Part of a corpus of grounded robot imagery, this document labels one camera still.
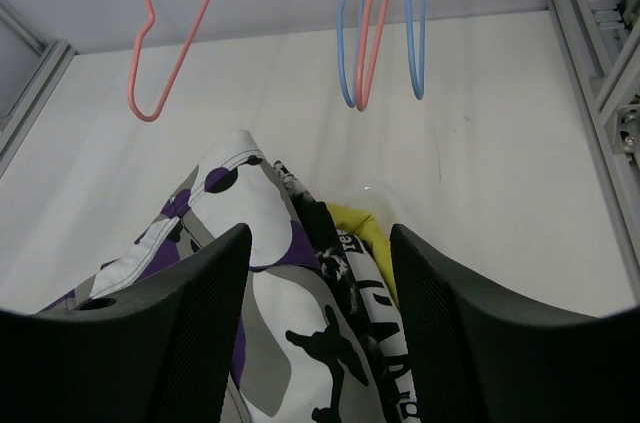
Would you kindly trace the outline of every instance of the printed fabric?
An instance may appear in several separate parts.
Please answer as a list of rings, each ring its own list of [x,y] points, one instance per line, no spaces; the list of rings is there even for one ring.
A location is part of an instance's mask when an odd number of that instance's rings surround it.
[[[396,282],[393,278],[393,266],[391,264],[391,243],[388,235],[385,235],[376,221],[375,216],[369,211],[347,208],[346,206],[327,203],[331,212],[331,218],[336,228],[346,233],[356,235],[365,241],[372,250],[373,259],[384,278],[384,282],[391,292],[391,297],[398,304]]]
[[[251,230],[252,248],[231,377],[251,421],[384,422],[367,356],[291,200],[246,131],[205,155],[122,258],[48,309],[148,278],[240,222]],[[227,407],[237,401],[233,389],[225,395],[224,423],[246,417]]]
[[[396,409],[400,398],[398,387],[375,338],[371,320],[342,249],[331,214],[324,203],[314,200],[313,196],[282,162],[277,161],[273,168],[282,181],[300,222],[309,236],[311,245],[320,261],[325,282],[365,350],[378,386],[385,417],[388,422],[399,421]]]
[[[389,289],[371,257],[366,242],[341,230],[338,230],[338,234],[373,322],[376,339],[400,390],[400,417],[403,422],[420,423],[418,400],[400,312],[391,299]]]
[[[224,392],[220,421],[222,423],[251,423],[249,410],[247,410],[244,401],[242,401],[242,396],[240,396],[235,382],[231,379],[231,375],[229,375],[228,380]]]

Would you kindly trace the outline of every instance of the pink hanger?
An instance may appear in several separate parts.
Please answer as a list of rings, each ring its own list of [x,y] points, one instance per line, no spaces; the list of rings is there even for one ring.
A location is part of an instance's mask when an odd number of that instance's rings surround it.
[[[373,47],[369,57],[369,69],[367,71],[367,79],[364,90],[362,88],[362,77],[364,73],[364,58],[367,52],[367,36],[369,33],[369,19],[371,17],[371,7],[373,0],[366,0],[365,9],[362,16],[362,27],[360,28],[360,52],[358,55],[358,68],[356,70],[356,107],[360,111],[364,111],[369,103],[369,95],[371,94],[371,84],[373,83],[373,74],[376,69],[376,60],[378,59],[378,50],[380,49],[380,40],[382,39],[382,29],[384,28],[384,19],[387,14],[389,0],[382,0],[380,14],[378,15],[378,26],[376,28],[376,36],[373,40]]]
[[[136,105],[136,98],[135,98],[136,78],[138,75],[138,63],[140,62],[140,50],[142,49],[142,41],[144,40],[144,37],[147,36],[147,33],[149,33],[149,30],[151,30],[151,27],[153,27],[154,23],[156,22],[156,13],[153,10],[153,3],[151,3],[151,0],[144,0],[144,1],[147,6],[147,13],[149,17],[147,18],[147,22],[140,29],[140,32],[136,36],[136,41],[133,46],[133,56],[131,57],[131,69],[129,70],[128,96],[129,96],[129,108],[131,108],[131,111],[133,112],[133,114],[136,115],[142,121],[152,122],[157,120],[158,117],[160,116],[160,113],[162,113],[162,108],[164,108],[164,104],[167,102],[167,98],[169,96],[169,93],[171,92],[171,88],[173,87],[173,83],[176,81],[176,77],[180,72],[182,63],[184,62],[184,59],[187,56],[187,52],[191,47],[191,43],[193,42],[193,39],[196,36],[198,27],[202,22],[202,18],[204,17],[205,12],[207,11],[207,6],[209,5],[209,1],[211,0],[204,0],[204,2],[202,3],[202,6],[200,7],[200,11],[198,12],[196,19],[193,22],[193,26],[191,27],[191,30],[189,30],[189,35],[187,36],[187,40],[184,42],[182,51],[180,51],[178,60],[176,61],[176,64],[173,67],[173,70],[171,70],[171,74],[169,75],[167,84],[164,87],[164,90],[162,91],[162,95],[160,95],[160,101],[158,101],[158,105],[156,106],[156,109],[153,111],[153,113],[148,116],[142,113],[138,109],[138,106]]]

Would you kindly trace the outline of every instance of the black silhouette print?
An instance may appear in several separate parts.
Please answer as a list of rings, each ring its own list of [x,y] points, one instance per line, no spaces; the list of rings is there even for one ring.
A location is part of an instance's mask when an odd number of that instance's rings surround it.
[[[181,220],[178,220],[178,222],[176,223],[176,226],[174,226],[173,229],[167,235],[167,240],[173,243],[180,242],[180,236],[181,236],[182,230],[184,230],[184,225],[182,224]]]
[[[389,423],[399,423],[397,403],[400,401],[398,385],[389,372],[380,344],[375,338],[375,329],[367,313],[364,300],[358,290],[356,278],[349,266],[343,245],[349,251],[362,253],[362,248],[353,237],[340,239],[331,213],[325,203],[316,201],[311,193],[280,161],[273,168],[280,178],[298,214],[300,223],[316,252],[322,277],[331,290],[338,308],[353,330],[371,369],[371,377],[378,387],[384,416]]]
[[[344,385],[344,370],[340,363],[346,366],[349,373],[363,385],[368,386],[369,380],[353,345],[340,334],[335,311],[331,306],[326,305],[324,312],[329,321],[329,325],[324,331],[316,331],[311,336],[287,331],[285,336],[291,343],[302,348],[311,358],[327,365],[331,373],[333,381],[331,406],[329,408],[314,408],[311,418],[319,423],[342,423],[339,408],[340,394]]]

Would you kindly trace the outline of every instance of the wire hanger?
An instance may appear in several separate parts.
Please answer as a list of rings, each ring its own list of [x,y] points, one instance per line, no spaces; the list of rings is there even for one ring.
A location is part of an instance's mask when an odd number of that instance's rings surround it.
[[[340,78],[340,89],[345,103],[349,108],[356,106],[355,98],[351,98],[349,88],[347,86],[347,77],[344,69],[344,8],[346,0],[340,0],[340,7],[336,15],[336,36],[338,40],[338,76]],[[358,11],[358,35],[362,27],[362,12],[364,11],[364,0],[360,0],[360,9]],[[356,92],[356,71],[358,69],[358,55],[360,48],[360,38],[356,41],[356,51],[353,58],[353,94]]]
[[[371,84],[373,83],[373,74],[376,69],[378,50],[380,49],[380,41],[382,40],[382,30],[384,28],[384,19],[387,14],[389,0],[382,0],[382,5],[380,6],[380,13],[378,14],[378,26],[376,28],[376,35],[373,40],[373,47],[371,48],[371,55],[369,56],[369,69],[367,71],[367,78],[363,89],[362,78],[364,73],[364,58],[367,51],[367,34],[369,30],[369,18],[371,16],[372,5],[373,0],[367,0],[363,14],[363,25],[360,29],[360,54],[358,55],[358,70],[356,72],[356,106],[360,111],[366,110],[369,103]]]
[[[407,25],[407,50],[409,57],[409,75],[411,76],[411,86],[413,94],[421,100],[424,96],[424,75],[425,75],[425,41],[426,41],[426,19],[427,0],[420,1],[420,53],[419,65],[420,75],[416,72],[415,42],[413,39],[413,0],[405,0],[405,20]]]
[[[376,28],[374,43],[371,49],[371,55],[369,57],[369,68],[363,89],[362,80],[364,76],[364,60],[367,50],[367,36],[369,33],[369,20],[371,17],[371,7],[373,6],[373,0],[360,0],[360,15],[358,18],[359,37],[356,46],[357,63],[354,84],[354,102],[349,96],[346,77],[344,76],[343,13],[345,0],[340,0],[340,9],[338,10],[338,15],[336,17],[336,26],[338,33],[338,71],[340,76],[340,86],[347,105],[352,108],[353,106],[356,106],[360,111],[364,111],[367,108],[367,104],[369,102],[369,95],[371,93],[371,85],[373,82],[373,75],[375,73],[376,60],[378,58],[378,50],[380,48],[380,41],[382,39],[382,30],[384,27],[384,19],[386,16],[388,4],[389,0],[382,0],[380,14],[378,15],[378,26]]]
[[[145,115],[142,113],[136,104],[135,99],[135,88],[136,88],[136,78],[138,75],[138,64],[140,62],[140,50],[142,49],[142,42],[149,33],[149,30],[153,27],[156,22],[156,14],[153,9],[153,3],[151,0],[145,0],[145,4],[147,7],[147,22],[140,29],[140,32],[136,36],[135,44],[133,46],[133,56],[131,57],[131,69],[129,70],[129,88],[128,88],[128,97],[129,97],[129,108],[134,115],[136,115],[140,120],[145,122],[152,122],[158,119],[160,113],[162,113],[162,109],[164,108],[164,104],[167,102],[167,98],[169,97],[169,93],[171,92],[171,88],[173,87],[173,83],[176,81],[176,77],[180,72],[180,68],[182,67],[182,63],[184,62],[185,57],[187,56],[187,52],[191,47],[191,43],[196,36],[196,32],[200,27],[200,23],[202,22],[202,18],[204,17],[205,12],[207,11],[207,6],[209,6],[209,2],[211,0],[204,0],[200,10],[198,11],[198,15],[196,16],[193,25],[191,26],[191,30],[189,30],[189,35],[180,51],[180,55],[176,61],[173,70],[171,70],[171,74],[169,75],[169,79],[167,80],[167,84],[162,91],[162,95],[160,95],[160,100],[156,105],[156,109],[153,111],[151,115]]]

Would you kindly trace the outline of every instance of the clear plastic bag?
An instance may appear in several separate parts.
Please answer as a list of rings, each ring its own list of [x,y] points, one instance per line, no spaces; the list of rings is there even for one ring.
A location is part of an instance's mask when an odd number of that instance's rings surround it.
[[[379,181],[348,185],[327,193],[324,199],[329,203],[373,213],[380,230],[387,237],[394,223],[416,228],[397,193]]]

